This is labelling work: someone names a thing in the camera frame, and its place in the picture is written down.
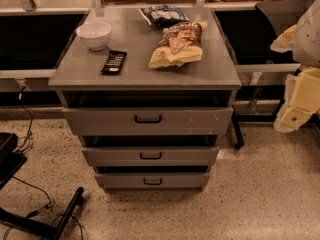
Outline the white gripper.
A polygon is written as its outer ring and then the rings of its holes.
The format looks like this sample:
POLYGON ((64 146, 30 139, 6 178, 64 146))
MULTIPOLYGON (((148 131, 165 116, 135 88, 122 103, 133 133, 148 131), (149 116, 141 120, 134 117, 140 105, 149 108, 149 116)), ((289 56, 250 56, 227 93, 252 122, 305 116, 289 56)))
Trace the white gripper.
POLYGON ((274 128, 281 133, 298 130, 320 110, 320 69, 303 67, 285 82, 284 104, 277 113, 274 128))

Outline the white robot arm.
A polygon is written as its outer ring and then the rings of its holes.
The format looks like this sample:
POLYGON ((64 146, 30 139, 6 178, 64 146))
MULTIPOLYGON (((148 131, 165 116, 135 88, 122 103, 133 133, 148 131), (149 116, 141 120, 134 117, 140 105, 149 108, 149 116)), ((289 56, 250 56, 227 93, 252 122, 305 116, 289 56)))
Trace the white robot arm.
POLYGON ((274 122, 277 131, 289 133, 320 109, 320 0, 315 0, 297 24, 273 41, 271 50, 291 51, 293 59, 301 64, 297 76, 287 76, 284 104, 274 122))

